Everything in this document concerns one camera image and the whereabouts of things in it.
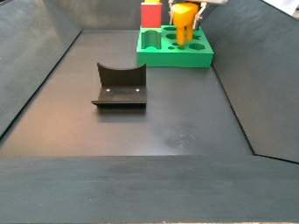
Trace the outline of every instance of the black bin floor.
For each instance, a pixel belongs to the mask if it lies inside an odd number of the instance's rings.
[[[251,155],[214,69],[147,68],[147,109],[97,109],[97,62],[136,66],[136,31],[85,31],[0,144],[0,156]]]

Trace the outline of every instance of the red block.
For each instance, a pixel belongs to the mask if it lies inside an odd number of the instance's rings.
[[[141,27],[143,28],[160,28],[162,15],[163,15],[162,3],[141,3]]]

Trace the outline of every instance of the green foam block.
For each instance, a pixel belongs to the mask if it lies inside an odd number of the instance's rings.
[[[148,46],[143,49],[141,30],[139,32],[136,58],[137,65],[148,67],[210,67],[214,51],[202,28],[194,31],[194,39],[178,45],[175,26],[162,27],[162,49]]]

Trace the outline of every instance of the dark gray surface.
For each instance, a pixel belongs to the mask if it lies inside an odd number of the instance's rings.
[[[299,166],[244,157],[0,159],[1,223],[298,222]]]
[[[147,68],[147,110],[99,110],[97,62],[136,66],[136,31],[80,34],[0,156],[251,155],[212,69]]]
[[[0,136],[79,33],[51,1],[0,5]]]
[[[144,0],[52,0],[69,14],[84,30],[139,30],[140,4]],[[168,0],[163,3],[163,25],[170,23]],[[216,5],[207,7],[204,18]]]
[[[203,29],[255,153],[299,162],[299,22],[262,1],[230,0]]]

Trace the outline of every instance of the yellow object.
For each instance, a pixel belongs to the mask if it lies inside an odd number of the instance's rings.
[[[192,23],[199,5],[195,3],[178,3],[172,7],[172,24],[176,26],[176,39],[179,46],[184,45],[184,27],[187,40],[192,40]]]
[[[160,3],[160,0],[144,0],[146,3]]]

